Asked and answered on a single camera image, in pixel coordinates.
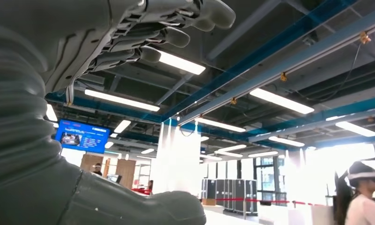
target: display screen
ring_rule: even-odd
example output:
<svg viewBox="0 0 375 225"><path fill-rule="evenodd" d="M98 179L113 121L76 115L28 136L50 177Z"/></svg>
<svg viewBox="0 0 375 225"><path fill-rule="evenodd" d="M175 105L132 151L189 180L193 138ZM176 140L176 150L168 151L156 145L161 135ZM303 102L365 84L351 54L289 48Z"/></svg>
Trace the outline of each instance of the display screen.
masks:
<svg viewBox="0 0 375 225"><path fill-rule="evenodd" d="M67 120L61 120L55 139L63 148L104 153L110 130Z"/></svg>

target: ceiling light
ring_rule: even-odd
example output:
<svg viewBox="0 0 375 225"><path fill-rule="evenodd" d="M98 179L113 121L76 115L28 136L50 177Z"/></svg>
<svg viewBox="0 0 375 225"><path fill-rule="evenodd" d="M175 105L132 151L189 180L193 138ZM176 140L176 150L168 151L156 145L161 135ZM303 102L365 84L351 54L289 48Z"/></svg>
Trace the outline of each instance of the ceiling light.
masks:
<svg viewBox="0 0 375 225"><path fill-rule="evenodd" d="M235 127L235 126L232 126L232 125L229 125L229 124L219 123L219 122L207 120L207 119L204 119L204 118L196 118L196 122L204 123L204 124L211 125L211 126L214 126L214 127L224 128L224 129L232 130L232 131L236 131L236 132L246 131L245 128Z"/></svg>
<svg viewBox="0 0 375 225"><path fill-rule="evenodd" d="M163 51L159 52L161 53L160 62L162 63L168 64L170 66L185 70L196 75L201 74L205 70L205 67L198 65L194 62L184 60L182 58L179 58L177 56L171 55Z"/></svg>
<svg viewBox="0 0 375 225"><path fill-rule="evenodd" d="M237 149L243 149L243 148L246 148L247 146L245 144L240 144L240 145L236 145L236 146L231 146L231 147L227 147L227 148L223 148L223 149L218 149L218 151L233 151L233 150L237 150Z"/></svg>
<svg viewBox="0 0 375 225"><path fill-rule="evenodd" d="M206 140L208 140L209 139L209 137L207 137L207 136L202 136L201 137L201 142L204 142L204 141L206 141Z"/></svg>
<svg viewBox="0 0 375 225"><path fill-rule="evenodd" d="M146 156L137 156L138 158L145 158L145 159L155 159L153 157L146 157Z"/></svg>
<svg viewBox="0 0 375 225"><path fill-rule="evenodd" d="M277 151L268 151L268 152L250 154L250 155L248 155L248 157L256 158L256 157L274 156L274 155L277 155L277 154L278 154Z"/></svg>
<svg viewBox="0 0 375 225"><path fill-rule="evenodd" d="M231 141L231 140L227 140L227 139L222 139L221 141L223 141L223 142L228 142L228 143L232 143L232 144L237 144L237 143L238 143L238 142Z"/></svg>
<svg viewBox="0 0 375 225"><path fill-rule="evenodd" d="M269 140L274 141L274 142L293 145L293 146L296 146L296 147L303 147L304 146L304 144L301 143L301 142L296 142L296 141L288 140L288 139L285 139L285 138L279 138L279 137L275 137L275 136L269 137Z"/></svg>
<svg viewBox="0 0 375 225"><path fill-rule="evenodd" d="M127 126L129 126L131 124L131 122L129 120L123 120L121 121L121 123L116 127L116 129L114 129L114 133L121 133L123 132Z"/></svg>
<svg viewBox="0 0 375 225"><path fill-rule="evenodd" d="M105 145L104 145L104 147L105 148L107 148L107 149L109 149L111 146L113 146L114 145L114 143L113 142L107 142Z"/></svg>
<svg viewBox="0 0 375 225"><path fill-rule="evenodd" d="M56 114L52 108L52 105L47 104L47 117L51 121L58 121L58 118L56 117Z"/></svg>
<svg viewBox="0 0 375 225"><path fill-rule="evenodd" d="M129 99L126 99L126 98L117 97L117 96L114 96L114 95L108 95L108 94L101 93L101 92L94 91L94 90L85 89L84 93L88 96L101 98L101 99L104 99L104 100L117 102L117 103L124 104L124 105L130 105L130 106L141 108L141 109L147 109L147 110L150 110L150 111L156 112L160 109L158 106L155 106L155 105L149 105L149 104L146 104L146 103L137 102L137 101L129 100Z"/></svg>
<svg viewBox="0 0 375 225"><path fill-rule="evenodd" d="M235 153L231 153L231 152L228 152L228 151L215 151L216 154L221 154L221 155L225 155L225 156L232 156L232 157L238 157L238 158L241 158L242 155L241 154L235 154Z"/></svg>
<svg viewBox="0 0 375 225"><path fill-rule="evenodd" d="M351 132L357 133L359 135L365 136L365 137L373 137L375 136L375 132L372 130L365 129L363 127L357 126L355 124L352 124L350 122L339 122L335 124L336 126L343 128L345 130L349 130Z"/></svg>
<svg viewBox="0 0 375 225"><path fill-rule="evenodd" d="M154 151L154 149L148 149L148 150L144 150L144 151L142 151L141 152L141 154L148 154L148 153L150 153L150 152L153 152Z"/></svg>
<svg viewBox="0 0 375 225"><path fill-rule="evenodd" d="M208 155L200 155L201 158L207 158L207 159L212 159L212 160L222 160L221 157L216 157L216 156L208 156Z"/></svg>
<svg viewBox="0 0 375 225"><path fill-rule="evenodd" d="M283 106L285 108L294 110L298 113L307 114L307 113L311 113L311 112L314 111L314 109L311 108L311 107L302 105L300 103L294 102L292 100L289 100L287 98L281 97L281 96L276 95L276 94L273 94L273 93L268 92L268 91L263 90L263 89L259 89L259 88L255 89L255 90L251 91L250 94L257 97L257 98L261 98L261 99L266 100L268 102L272 102L274 104L277 104L277 105Z"/></svg>

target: wooden panel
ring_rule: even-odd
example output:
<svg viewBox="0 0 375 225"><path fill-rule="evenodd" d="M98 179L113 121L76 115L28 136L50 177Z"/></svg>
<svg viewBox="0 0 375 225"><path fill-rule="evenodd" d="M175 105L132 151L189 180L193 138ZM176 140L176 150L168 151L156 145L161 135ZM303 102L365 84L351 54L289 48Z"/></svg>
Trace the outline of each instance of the wooden panel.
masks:
<svg viewBox="0 0 375 225"><path fill-rule="evenodd" d="M116 174L121 175L121 185L131 189L133 184L133 175L135 174L136 161L119 159L117 162Z"/></svg>
<svg viewBox="0 0 375 225"><path fill-rule="evenodd" d="M102 161L103 161L102 156L94 156L94 155L85 154L84 156L82 156L80 168L85 171L93 172L95 170L93 165L97 163L102 164Z"/></svg>

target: stanchion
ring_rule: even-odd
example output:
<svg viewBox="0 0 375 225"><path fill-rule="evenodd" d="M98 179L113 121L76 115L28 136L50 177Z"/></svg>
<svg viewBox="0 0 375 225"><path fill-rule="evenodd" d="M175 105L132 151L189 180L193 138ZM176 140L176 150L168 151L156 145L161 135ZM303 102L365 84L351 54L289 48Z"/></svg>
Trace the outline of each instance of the stanchion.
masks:
<svg viewBox="0 0 375 225"><path fill-rule="evenodd" d="M247 200L244 198L243 201L243 214L244 214L244 220L247 219Z"/></svg>

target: white shirt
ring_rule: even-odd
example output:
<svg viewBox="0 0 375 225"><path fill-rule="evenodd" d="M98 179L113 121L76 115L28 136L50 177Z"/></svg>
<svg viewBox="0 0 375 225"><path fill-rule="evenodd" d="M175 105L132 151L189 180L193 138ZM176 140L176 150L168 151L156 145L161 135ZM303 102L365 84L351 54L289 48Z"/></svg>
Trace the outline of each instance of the white shirt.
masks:
<svg viewBox="0 0 375 225"><path fill-rule="evenodd" d="M375 225L375 202L364 195L354 198L347 210L345 225Z"/></svg>

